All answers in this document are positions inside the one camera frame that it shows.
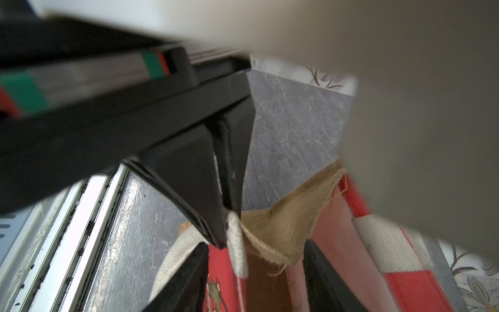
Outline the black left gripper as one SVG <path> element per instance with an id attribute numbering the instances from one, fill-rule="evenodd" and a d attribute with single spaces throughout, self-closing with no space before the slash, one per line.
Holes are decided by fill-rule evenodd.
<path id="1" fill-rule="evenodd" d="M 210 131 L 218 113 L 251 96 L 247 60 L 192 66 L 182 48 L 166 56 L 174 67 L 169 77 L 34 116 L 2 117 L 1 212 L 20 210 L 194 127 Z"/>

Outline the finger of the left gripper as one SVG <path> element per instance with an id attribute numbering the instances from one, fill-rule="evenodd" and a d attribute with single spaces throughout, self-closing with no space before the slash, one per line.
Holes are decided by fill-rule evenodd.
<path id="1" fill-rule="evenodd" d="M 123 160 L 165 195 L 217 248 L 226 247 L 226 217 L 218 188 L 213 139 L 194 127 Z"/>
<path id="2" fill-rule="evenodd" d="M 222 201 L 238 215 L 254 119 L 255 105 L 248 96 L 210 120 Z"/>

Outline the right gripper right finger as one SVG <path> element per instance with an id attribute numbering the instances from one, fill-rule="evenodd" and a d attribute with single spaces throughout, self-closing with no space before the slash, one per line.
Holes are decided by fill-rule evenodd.
<path id="1" fill-rule="evenodd" d="M 311 311 L 366 311 L 312 240 L 304 246 L 303 267 Z"/>

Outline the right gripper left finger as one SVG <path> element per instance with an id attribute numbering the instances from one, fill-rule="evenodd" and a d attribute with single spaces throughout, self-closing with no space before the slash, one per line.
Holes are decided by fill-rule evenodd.
<path id="1" fill-rule="evenodd" d="M 202 311 L 209 247 L 200 243 L 144 311 Z"/>

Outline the red Christmas jute bag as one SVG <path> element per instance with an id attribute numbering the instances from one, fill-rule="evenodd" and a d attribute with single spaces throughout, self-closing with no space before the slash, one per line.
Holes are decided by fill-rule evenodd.
<path id="1" fill-rule="evenodd" d="M 303 267 L 309 239 L 366 311 L 452 311 L 421 236 L 372 214 L 340 161 L 268 209 L 230 213 L 223 249 L 182 224 L 149 303 L 205 243 L 202 311 L 311 311 Z"/>

